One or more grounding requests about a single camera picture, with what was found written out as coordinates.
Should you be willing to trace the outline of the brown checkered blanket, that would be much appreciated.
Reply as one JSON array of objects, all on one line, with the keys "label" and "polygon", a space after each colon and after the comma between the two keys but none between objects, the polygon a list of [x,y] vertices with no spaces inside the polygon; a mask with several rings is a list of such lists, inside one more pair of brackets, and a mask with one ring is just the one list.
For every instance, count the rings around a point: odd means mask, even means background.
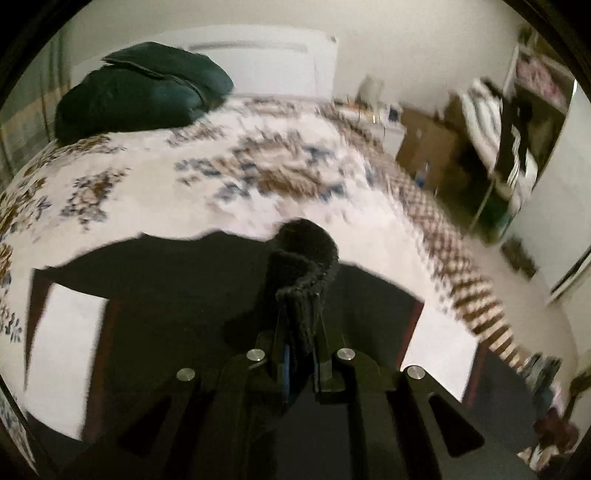
[{"label": "brown checkered blanket", "polygon": [[494,292],[460,230],[453,225],[434,196],[415,185],[411,176],[388,153],[383,142],[359,121],[346,118],[332,104],[322,108],[346,142],[370,163],[378,184],[394,197],[404,215],[420,233],[420,243],[435,284],[443,290],[448,311],[485,348],[520,373],[525,365],[521,345],[507,321],[505,308]]}]

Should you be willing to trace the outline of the dark shoes on floor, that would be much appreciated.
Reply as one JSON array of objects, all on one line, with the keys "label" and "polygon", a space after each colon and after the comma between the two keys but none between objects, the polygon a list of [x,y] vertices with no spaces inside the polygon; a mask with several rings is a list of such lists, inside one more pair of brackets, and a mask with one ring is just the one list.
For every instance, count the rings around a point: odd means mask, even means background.
[{"label": "dark shoes on floor", "polygon": [[523,247],[522,241],[511,237],[501,245],[501,253],[511,268],[531,280],[537,273],[537,266]]}]

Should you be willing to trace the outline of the white wardrobe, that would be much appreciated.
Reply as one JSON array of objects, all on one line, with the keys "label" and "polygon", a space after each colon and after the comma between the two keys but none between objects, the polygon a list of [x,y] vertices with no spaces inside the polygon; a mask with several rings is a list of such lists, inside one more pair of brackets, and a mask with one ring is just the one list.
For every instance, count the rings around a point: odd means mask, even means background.
[{"label": "white wardrobe", "polygon": [[531,27],[521,32],[505,91],[531,108],[530,151],[538,166],[508,236],[520,242],[533,277],[554,299],[590,263],[590,100]]}]

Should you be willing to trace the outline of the plastic water bottle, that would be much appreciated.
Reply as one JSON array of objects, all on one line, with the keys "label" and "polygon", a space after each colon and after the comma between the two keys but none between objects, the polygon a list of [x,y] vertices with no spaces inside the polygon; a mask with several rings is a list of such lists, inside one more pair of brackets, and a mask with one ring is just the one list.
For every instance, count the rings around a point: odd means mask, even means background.
[{"label": "plastic water bottle", "polygon": [[418,168],[415,173],[414,181],[419,188],[424,188],[429,177],[430,161],[426,160],[424,164]]}]

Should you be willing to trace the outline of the floral bed blanket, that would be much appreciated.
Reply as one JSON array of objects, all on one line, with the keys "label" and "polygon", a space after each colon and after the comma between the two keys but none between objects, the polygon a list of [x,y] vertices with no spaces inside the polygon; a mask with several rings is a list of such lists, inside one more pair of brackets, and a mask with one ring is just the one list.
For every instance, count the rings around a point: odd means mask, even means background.
[{"label": "floral bed blanket", "polygon": [[50,143],[1,195],[1,324],[20,342],[30,272],[149,234],[219,229],[269,238],[295,217],[329,231],[343,259],[454,317],[420,233],[322,108],[301,99],[232,98],[177,129]]}]

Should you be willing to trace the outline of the brown cardboard box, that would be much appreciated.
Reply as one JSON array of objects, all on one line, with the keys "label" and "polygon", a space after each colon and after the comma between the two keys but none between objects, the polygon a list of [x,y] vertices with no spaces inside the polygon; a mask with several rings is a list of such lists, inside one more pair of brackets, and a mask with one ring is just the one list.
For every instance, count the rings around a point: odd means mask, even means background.
[{"label": "brown cardboard box", "polygon": [[458,166],[462,138],[437,117],[409,106],[403,107],[401,123],[406,135],[396,160],[413,178],[425,173],[425,187],[435,191]]}]

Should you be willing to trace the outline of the white nightstand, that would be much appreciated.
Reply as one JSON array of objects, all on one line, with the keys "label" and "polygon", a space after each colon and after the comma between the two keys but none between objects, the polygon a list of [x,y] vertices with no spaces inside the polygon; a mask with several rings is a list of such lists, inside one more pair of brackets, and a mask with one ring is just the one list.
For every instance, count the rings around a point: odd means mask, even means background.
[{"label": "white nightstand", "polygon": [[391,121],[391,108],[379,107],[377,110],[369,110],[353,101],[346,100],[338,107],[339,113],[362,131],[368,133],[370,138],[381,143],[384,150],[396,158],[405,140],[407,129],[399,121]]}]

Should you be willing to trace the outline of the beige bedside lamp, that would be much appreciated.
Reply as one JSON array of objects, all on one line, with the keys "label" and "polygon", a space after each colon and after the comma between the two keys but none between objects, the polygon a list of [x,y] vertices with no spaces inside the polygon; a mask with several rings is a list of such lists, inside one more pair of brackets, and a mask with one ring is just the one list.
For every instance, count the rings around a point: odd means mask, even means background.
[{"label": "beige bedside lamp", "polygon": [[358,91],[358,103],[365,105],[368,108],[374,108],[380,101],[382,91],[384,89],[384,80],[373,75],[367,74],[363,78],[362,84]]}]

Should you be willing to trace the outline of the dark green folded duvet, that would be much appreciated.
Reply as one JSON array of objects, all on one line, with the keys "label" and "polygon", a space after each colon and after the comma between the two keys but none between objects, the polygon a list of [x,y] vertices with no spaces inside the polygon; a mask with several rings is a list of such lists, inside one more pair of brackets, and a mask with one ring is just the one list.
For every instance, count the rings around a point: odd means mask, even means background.
[{"label": "dark green folded duvet", "polygon": [[233,90],[211,58],[156,42],[112,52],[60,100],[61,144],[109,132],[180,128],[221,105]]}]

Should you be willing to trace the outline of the grey green curtain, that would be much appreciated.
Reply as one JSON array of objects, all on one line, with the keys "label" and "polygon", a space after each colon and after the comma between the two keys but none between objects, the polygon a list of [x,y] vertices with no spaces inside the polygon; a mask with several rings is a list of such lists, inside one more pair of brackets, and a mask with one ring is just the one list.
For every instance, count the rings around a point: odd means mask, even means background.
[{"label": "grey green curtain", "polygon": [[1,108],[1,187],[54,139],[55,111],[70,89],[65,36],[55,35],[33,59]]}]

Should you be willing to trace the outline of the white bed headboard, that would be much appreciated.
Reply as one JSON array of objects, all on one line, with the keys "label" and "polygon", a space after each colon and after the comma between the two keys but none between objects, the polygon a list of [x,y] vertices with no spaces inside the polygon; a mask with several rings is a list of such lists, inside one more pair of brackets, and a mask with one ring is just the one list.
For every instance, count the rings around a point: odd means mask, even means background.
[{"label": "white bed headboard", "polygon": [[325,32],[214,25],[191,30],[181,46],[221,66],[237,95],[332,97],[339,42]]}]

